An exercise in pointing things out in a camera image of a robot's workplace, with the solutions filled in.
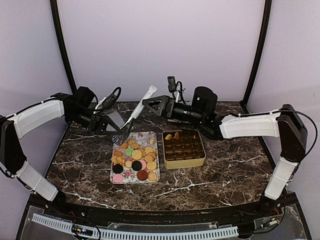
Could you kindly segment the flower shaped cookie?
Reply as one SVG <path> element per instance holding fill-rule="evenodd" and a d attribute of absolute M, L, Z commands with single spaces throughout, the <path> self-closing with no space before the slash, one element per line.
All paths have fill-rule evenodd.
<path fill-rule="evenodd" d="M 180 139 L 180 133 L 177 131 L 175 134 L 174 134 L 174 137 L 173 137 L 175 140 L 179 140 Z"/>

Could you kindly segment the floral cookie tray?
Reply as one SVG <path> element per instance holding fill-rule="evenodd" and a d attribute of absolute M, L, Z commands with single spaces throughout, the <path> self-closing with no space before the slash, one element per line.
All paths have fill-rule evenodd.
<path fill-rule="evenodd" d="M 112 184 L 148 184 L 158 182 L 160 178 L 155 132 L 133 132 L 122 145 L 113 144 L 110 170 Z"/>

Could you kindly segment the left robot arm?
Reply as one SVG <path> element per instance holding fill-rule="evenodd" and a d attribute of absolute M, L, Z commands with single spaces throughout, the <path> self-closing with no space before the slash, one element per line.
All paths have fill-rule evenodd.
<path fill-rule="evenodd" d="M 0 117 L 0 162 L 1 171 L 8 178 L 16 178 L 29 191 L 40 195 L 52 202 L 51 210 L 60 218 L 67 218 L 71 213 L 70 206 L 62 198 L 64 194 L 48 181 L 39 171 L 39 167 L 32 165 L 37 160 L 29 157 L 47 157 L 53 152 L 58 134 L 40 136 L 36 129 L 49 134 L 44 125 L 64 118 L 69 123 L 82 126 L 89 135 L 105 136 L 119 133 L 122 117 L 111 110 L 119 99 L 122 89 L 115 90 L 95 107 L 90 104 L 97 99 L 96 94 L 88 87 L 81 86 L 73 94 L 56 93 L 49 98 L 28 106 L 16 113 Z"/>

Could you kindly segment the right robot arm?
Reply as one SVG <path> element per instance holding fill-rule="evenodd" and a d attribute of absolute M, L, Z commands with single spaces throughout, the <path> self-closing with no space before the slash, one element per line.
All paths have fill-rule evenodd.
<path fill-rule="evenodd" d="M 255 205 L 255 213 L 266 217 L 298 165 L 306 156 L 308 131 L 300 114 L 290 104 L 282 108 L 252 114 L 219 115 L 215 112 L 218 96 L 209 88 L 198 86 L 190 105 L 177 102 L 167 95 L 147 98 L 142 104 L 163 118 L 196 126 L 209 140 L 240 137 L 280 138 L 281 153 L 273 174 L 264 190 L 264 198 Z"/>

